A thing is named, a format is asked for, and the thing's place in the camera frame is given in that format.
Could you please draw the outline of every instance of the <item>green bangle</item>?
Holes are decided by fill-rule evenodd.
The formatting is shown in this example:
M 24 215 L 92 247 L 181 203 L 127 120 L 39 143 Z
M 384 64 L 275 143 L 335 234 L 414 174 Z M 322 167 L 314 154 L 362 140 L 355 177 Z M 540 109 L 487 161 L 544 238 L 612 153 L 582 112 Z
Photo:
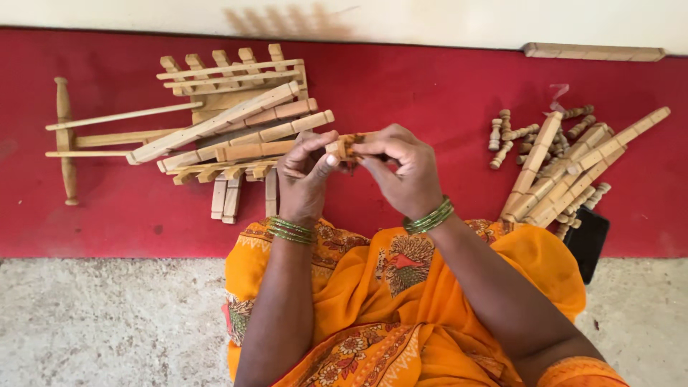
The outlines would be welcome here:
M 313 230 L 287 222 L 277 216 L 271 216 L 269 219 L 268 232 L 272 235 L 303 244 L 312 244 L 314 242 Z
M 408 217 L 404 218 L 402 224 L 406 232 L 411 235 L 426 233 L 444 222 L 454 212 L 454 205 L 451 204 L 451 200 L 449 200 L 447 195 L 443 197 L 444 201 L 442 201 L 442 204 L 435 211 L 421 219 L 413 221 Z

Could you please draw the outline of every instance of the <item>red mat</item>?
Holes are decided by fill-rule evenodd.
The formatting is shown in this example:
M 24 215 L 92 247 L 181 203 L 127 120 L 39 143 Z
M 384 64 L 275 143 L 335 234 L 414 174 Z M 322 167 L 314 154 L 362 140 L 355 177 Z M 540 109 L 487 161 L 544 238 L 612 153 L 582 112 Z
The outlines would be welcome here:
M 0 94 L 0 256 L 223 257 L 237 233 L 264 215 L 264 185 L 248 183 L 239 224 L 210 219 L 213 186 L 176 187 L 154 163 L 124 158 L 76 161 L 81 204 L 64 205 L 60 162 L 46 158 L 55 135 L 55 76 L 69 80 L 74 119 L 182 103 L 162 82 L 158 61 L 250 46 L 268 60 L 267 42 L 95 32 L 0 30 L 5 75 Z M 630 144 L 602 176 L 612 185 L 595 211 L 612 227 L 603 254 L 688 256 L 684 164 L 688 144 L 688 59 L 621 63 L 531 59 L 521 52 L 332 43 L 282 43 L 303 58 L 311 96 L 332 109 L 340 133 L 370 132 L 397 122 L 435 147 L 444 192 L 465 219 L 494 220 L 516 179 L 516 152 L 493 171 L 490 120 L 512 111 L 513 127 L 541 123 L 549 85 L 569 83 L 561 103 L 595 106 L 617 131 L 669 106 L 671 116 Z M 79 127 L 81 135 L 188 125 L 188 112 Z M 112 149 L 132 149 L 132 145 Z M 363 169 L 330 179 L 325 216 L 371 236 L 401 216 Z

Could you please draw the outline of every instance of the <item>hand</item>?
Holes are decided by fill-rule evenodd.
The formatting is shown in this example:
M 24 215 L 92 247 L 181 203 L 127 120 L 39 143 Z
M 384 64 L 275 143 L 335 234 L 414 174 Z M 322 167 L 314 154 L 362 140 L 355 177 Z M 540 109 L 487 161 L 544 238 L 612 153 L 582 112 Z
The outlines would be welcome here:
M 338 137 L 336 130 L 324 134 L 301 132 L 292 150 L 279 159 L 280 218 L 312 228 L 323 215 L 325 181 L 339 159 L 318 150 Z
M 364 143 L 353 144 L 352 150 L 362 156 L 361 165 L 370 171 L 387 201 L 397 211 L 418 220 L 442 204 L 435 151 L 408 129 L 392 124 L 366 136 Z M 383 154 L 396 161 L 396 172 L 375 157 Z

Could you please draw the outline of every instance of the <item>woman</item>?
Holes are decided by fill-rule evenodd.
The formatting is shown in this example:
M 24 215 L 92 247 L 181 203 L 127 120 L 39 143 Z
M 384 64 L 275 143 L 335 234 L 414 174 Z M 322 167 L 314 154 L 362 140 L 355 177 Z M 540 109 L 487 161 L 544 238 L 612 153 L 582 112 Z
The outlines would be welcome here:
M 459 219 L 432 148 L 403 127 L 352 149 L 413 235 L 369 240 L 320 219 L 339 160 L 310 157 L 337 136 L 300 135 L 277 165 L 279 218 L 250 225 L 227 257 L 236 387 L 626 386 L 572 324 L 585 288 L 561 241 Z

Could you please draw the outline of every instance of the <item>orange saree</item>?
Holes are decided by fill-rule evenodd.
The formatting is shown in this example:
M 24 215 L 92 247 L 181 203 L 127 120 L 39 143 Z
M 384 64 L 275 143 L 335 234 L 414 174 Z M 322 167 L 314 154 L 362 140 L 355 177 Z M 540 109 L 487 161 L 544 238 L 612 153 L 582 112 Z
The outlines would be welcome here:
M 575 259 L 551 233 L 526 224 L 466 223 L 570 320 L 583 310 Z M 324 220 L 316 235 L 313 347 L 276 386 L 523 386 L 429 238 L 397 228 L 367 239 Z M 271 242 L 266 222 L 253 223 L 226 259 L 232 378 Z M 626 384 L 606 363 L 586 357 L 551 366 L 538 383 L 570 386 Z

